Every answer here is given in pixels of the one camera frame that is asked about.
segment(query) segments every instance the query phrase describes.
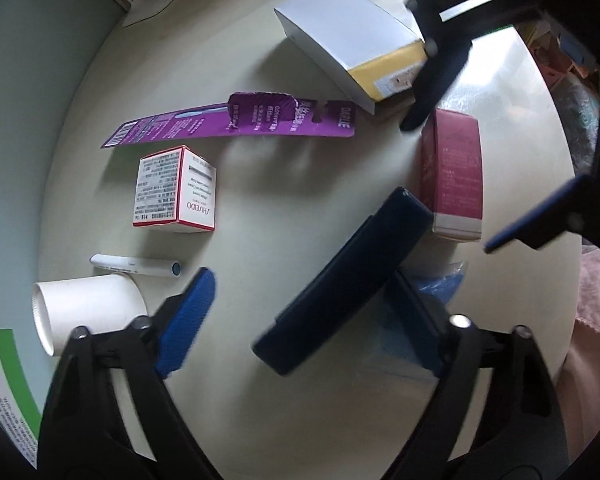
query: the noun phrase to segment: small cube box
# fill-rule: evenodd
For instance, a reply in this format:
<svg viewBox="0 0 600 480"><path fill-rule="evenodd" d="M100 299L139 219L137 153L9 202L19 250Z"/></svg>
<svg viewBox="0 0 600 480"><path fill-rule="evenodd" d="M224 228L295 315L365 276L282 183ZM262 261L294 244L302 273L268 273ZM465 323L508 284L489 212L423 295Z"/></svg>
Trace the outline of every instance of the small cube box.
<svg viewBox="0 0 600 480"><path fill-rule="evenodd" d="M458 242L482 236L482 152L478 121L436 109L422 129L420 200L433 232Z"/></svg>
<svg viewBox="0 0 600 480"><path fill-rule="evenodd" d="M177 233L216 228L216 168L187 146L140 159L134 226Z"/></svg>

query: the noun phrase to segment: green and white label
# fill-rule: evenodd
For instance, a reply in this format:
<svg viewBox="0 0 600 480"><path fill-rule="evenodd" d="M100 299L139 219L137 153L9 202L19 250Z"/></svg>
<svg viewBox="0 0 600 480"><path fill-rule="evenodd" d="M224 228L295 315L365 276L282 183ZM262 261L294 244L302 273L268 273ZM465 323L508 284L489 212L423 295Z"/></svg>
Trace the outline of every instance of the green and white label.
<svg viewBox="0 0 600 480"><path fill-rule="evenodd" d="M40 419L18 358L13 330L0 329L0 425L33 467Z"/></svg>

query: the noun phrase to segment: white paper cup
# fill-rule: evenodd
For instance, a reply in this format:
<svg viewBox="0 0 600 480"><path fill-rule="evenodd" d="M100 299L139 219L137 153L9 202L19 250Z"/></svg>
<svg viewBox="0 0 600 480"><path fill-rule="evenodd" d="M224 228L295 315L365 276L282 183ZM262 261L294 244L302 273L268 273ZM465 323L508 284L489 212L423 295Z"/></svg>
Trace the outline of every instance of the white paper cup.
<svg viewBox="0 0 600 480"><path fill-rule="evenodd" d="M46 353L62 353L71 331L80 325L91 333L111 332L146 316L133 280L124 274L41 282L33 286L33 319Z"/></svg>

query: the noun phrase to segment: paper cup rim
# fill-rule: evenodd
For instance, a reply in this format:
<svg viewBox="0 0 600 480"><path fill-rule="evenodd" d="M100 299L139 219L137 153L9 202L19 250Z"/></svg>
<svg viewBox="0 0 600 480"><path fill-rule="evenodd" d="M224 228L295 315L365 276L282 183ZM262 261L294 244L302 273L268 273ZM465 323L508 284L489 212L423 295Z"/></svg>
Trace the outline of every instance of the paper cup rim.
<svg viewBox="0 0 600 480"><path fill-rule="evenodd" d="M37 283L33 286L31 306L33 310L33 321L36 325L38 338L42 343L42 348L45 349L45 352L48 355L53 356L54 338L53 331L51 330L51 320L49 319L49 312L46 309L45 297Z"/></svg>

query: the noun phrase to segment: purple packaging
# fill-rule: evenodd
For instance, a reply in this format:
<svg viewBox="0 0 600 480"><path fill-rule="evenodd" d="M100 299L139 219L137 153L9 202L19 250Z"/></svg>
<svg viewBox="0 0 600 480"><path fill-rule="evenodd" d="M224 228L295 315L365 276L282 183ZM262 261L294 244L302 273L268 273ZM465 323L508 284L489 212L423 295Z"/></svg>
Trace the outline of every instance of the purple packaging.
<svg viewBox="0 0 600 480"><path fill-rule="evenodd" d="M122 124L101 146L144 144L159 140L186 140L225 136L352 137L356 105L327 101L320 122L318 101L289 94L235 93L224 104L188 108L144 117Z"/></svg>

